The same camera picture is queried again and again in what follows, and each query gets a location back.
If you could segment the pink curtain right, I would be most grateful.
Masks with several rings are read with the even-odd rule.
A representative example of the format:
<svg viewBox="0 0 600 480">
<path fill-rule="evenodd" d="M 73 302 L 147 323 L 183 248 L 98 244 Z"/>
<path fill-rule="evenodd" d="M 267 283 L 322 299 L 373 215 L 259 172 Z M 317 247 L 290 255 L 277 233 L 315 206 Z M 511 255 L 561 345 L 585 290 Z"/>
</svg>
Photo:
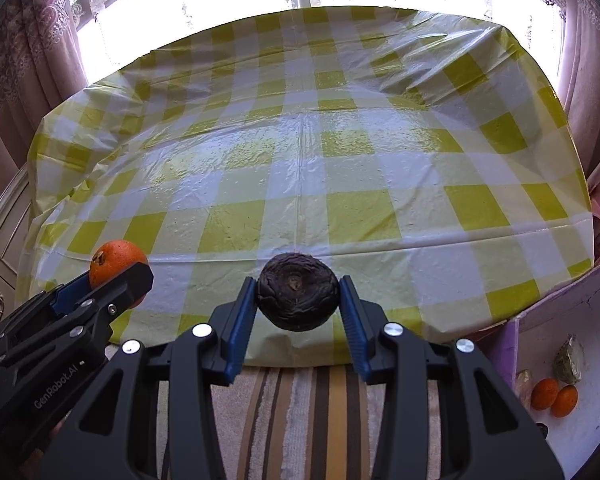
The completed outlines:
<svg viewBox="0 0 600 480">
<path fill-rule="evenodd" d="M 600 184 L 600 3 L 566 0 L 565 10 L 558 96 L 592 190 Z"/>
</svg>

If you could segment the black wrinkled avocado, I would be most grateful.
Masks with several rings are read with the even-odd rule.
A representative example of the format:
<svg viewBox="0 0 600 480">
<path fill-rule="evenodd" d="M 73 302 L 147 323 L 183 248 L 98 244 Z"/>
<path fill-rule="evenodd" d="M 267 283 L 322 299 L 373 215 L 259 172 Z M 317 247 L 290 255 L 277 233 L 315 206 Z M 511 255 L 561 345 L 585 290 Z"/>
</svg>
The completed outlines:
<svg viewBox="0 0 600 480">
<path fill-rule="evenodd" d="M 256 304 L 281 330 L 308 332 L 323 325 L 339 307 L 339 282 L 321 260 L 285 252 L 268 260 L 262 269 Z"/>
</svg>

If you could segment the orange with stem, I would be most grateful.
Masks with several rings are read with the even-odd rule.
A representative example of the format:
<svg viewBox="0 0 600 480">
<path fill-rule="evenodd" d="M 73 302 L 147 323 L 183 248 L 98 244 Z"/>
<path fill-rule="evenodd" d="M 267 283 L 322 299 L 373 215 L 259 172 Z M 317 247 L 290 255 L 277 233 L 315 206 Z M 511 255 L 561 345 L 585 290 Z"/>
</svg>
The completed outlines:
<svg viewBox="0 0 600 480">
<path fill-rule="evenodd" d="M 88 281 L 91 290 L 115 278 L 135 263 L 148 266 L 144 252 L 129 240 L 110 240 L 100 246 L 91 258 Z"/>
</svg>

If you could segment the striped towel cushion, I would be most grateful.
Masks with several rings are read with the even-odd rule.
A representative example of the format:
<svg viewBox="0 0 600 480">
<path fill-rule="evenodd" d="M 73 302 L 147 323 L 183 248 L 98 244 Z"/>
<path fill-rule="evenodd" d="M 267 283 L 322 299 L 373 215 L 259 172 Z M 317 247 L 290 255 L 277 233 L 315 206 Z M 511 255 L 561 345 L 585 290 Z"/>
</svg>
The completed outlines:
<svg viewBox="0 0 600 480">
<path fill-rule="evenodd" d="M 385 401 L 350 365 L 244 367 L 211 389 L 230 479 L 368 479 Z"/>
</svg>

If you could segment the small green fruit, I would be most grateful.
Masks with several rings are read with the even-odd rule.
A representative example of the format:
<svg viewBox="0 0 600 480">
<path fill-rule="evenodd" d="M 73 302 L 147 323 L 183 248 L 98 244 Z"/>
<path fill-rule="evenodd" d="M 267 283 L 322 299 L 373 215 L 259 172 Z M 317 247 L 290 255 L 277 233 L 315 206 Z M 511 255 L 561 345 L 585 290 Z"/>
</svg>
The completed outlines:
<svg viewBox="0 0 600 480">
<path fill-rule="evenodd" d="M 553 361 L 553 373 L 567 385 L 575 385 L 582 380 L 584 350 L 575 334 L 570 334 L 560 346 Z"/>
</svg>

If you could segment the dark wrinkled round fruit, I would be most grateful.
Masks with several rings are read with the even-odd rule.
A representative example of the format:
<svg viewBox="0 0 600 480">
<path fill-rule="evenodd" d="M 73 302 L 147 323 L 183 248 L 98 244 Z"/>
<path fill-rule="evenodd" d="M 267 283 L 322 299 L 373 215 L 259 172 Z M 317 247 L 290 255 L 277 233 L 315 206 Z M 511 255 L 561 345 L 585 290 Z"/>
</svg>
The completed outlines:
<svg viewBox="0 0 600 480">
<path fill-rule="evenodd" d="M 537 422 L 535 426 L 538 427 L 543 438 L 546 439 L 548 436 L 548 427 L 544 424 L 544 422 Z"/>
</svg>

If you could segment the pink floral curtain left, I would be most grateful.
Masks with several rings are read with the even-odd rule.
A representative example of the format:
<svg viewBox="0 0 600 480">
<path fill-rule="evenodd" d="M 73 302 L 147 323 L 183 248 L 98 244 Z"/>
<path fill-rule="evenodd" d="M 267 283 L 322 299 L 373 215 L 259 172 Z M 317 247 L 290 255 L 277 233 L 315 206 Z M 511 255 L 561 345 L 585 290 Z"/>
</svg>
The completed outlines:
<svg viewBox="0 0 600 480">
<path fill-rule="evenodd" d="M 0 139 L 20 167 L 42 118 L 87 86 L 70 0 L 0 10 Z"/>
</svg>

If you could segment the purple white cardboard box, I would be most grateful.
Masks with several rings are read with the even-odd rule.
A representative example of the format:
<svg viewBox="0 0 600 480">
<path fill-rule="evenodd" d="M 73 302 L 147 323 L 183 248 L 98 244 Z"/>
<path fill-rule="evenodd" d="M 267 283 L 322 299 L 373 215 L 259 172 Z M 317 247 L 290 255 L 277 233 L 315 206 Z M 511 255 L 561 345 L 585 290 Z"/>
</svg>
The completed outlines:
<svg viewBox="0 0 600 480">
<path fill-rule="evenodd" d="M 600 479 L 600 266 L 498 326 L 479 347 L 524 403 L 544 378 L 574 385 L 570 414 L 529 413 L 567 479 Z"/>
</svg>

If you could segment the cream cabinet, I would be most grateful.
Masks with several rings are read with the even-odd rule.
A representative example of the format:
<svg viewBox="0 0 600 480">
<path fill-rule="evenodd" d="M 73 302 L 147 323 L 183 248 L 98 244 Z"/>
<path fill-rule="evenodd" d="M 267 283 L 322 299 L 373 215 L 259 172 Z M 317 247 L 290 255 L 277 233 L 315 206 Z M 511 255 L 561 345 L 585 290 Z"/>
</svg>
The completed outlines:
<svg viewBox="0 0 600 480">
<path fill-rule="evenodd" d="M 0 322 L 16 307 L 19 258 L 29 231 L 31 192 L 22 167 L 0 196 Z"/>
</svg>

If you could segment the pale cut fruit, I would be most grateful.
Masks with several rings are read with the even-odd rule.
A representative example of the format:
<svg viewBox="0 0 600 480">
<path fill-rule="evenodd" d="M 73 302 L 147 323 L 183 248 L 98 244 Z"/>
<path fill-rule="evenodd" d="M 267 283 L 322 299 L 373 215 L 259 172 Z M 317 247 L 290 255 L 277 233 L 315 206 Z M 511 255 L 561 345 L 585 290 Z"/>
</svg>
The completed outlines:
<svg viewBox="0 0 600 480">
<path fill-rule="evenodd" d="M 514 391 L 518 400 L 525 408 L 530 408 L 531 406 L 532 390 L 533 379 L 530 370 L 521 370 L 516 375 Z"/>
</svg>

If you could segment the yellow checkered plastic tablecloth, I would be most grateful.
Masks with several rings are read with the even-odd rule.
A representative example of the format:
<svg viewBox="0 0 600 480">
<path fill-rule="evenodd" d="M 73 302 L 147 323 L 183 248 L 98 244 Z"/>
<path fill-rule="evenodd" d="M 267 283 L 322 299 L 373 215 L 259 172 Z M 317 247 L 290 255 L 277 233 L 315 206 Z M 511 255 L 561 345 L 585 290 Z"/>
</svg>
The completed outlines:
<svg viewBox="0 0 600 480">
<path fill-rule="evenodd" d="M 505 27 L 338 6 L 152 51 L 47 114 L 28 155 L 16 298 L 130 240 L 154 284 L 114 341 L 161 344 L 302 252 L 442 342 L 592 268 L 567 118 Z"/>
</svg>

